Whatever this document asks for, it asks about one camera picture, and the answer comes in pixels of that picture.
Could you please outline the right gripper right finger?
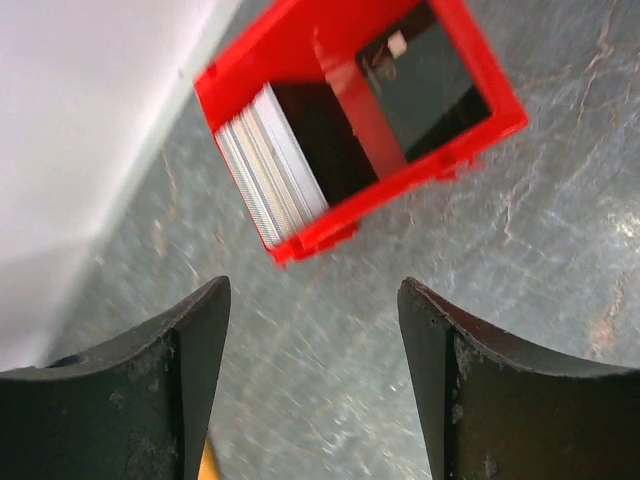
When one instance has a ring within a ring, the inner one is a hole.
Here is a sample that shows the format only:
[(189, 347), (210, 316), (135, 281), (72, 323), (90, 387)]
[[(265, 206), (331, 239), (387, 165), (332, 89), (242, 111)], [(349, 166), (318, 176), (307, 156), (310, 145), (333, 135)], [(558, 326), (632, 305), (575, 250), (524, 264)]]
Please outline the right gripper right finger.
[(435, 479), (635, 479), (639, 372), (527, 341), (413, 278), (399, 326)]

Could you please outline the red plastic bin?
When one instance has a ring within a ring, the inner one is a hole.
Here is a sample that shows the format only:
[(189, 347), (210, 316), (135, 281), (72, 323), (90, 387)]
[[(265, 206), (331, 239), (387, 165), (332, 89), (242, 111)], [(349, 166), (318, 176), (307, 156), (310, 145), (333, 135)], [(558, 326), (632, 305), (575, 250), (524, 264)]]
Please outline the red plastic bin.
[[(401, 30), (408, 49), (385, 81), (367, 47)], [(350, 238), (359, 220), (411, 188), (456, 176), (527, 123), (461, 1), (277, 1), (196, 79), (213, 134), (273, 85), (329, 203), (266, 251), (299, 261)]]

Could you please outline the mustard yellow tote bag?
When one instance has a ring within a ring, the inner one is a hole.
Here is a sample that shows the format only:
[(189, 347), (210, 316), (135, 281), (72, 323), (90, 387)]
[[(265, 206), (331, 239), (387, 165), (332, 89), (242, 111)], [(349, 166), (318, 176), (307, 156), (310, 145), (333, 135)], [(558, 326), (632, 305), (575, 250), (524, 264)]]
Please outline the mustard yellow tote bag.
[(205, 441), (203, 454), (201, 458), (198, 480), (220, 480), (214, 451), (209, 440)]

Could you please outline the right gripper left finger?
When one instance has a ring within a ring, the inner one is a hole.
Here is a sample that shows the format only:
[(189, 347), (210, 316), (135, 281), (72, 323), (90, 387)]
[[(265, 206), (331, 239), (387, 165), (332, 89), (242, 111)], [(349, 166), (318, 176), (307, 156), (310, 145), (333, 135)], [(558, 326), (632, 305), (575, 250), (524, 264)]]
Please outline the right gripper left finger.
[(196, 478), (230, 306), (219, 276), (99, 345), (3, 372), (2, 477)]

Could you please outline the white credit card stack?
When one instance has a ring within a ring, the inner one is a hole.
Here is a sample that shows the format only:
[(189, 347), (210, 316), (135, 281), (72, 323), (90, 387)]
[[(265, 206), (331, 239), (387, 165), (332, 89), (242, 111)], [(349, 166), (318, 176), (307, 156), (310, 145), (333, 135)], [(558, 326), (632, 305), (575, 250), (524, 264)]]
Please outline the white credit card stack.
[(264, 245), (273, 249), (328, 209), (273, 85), (266, 83), (214, 140)]

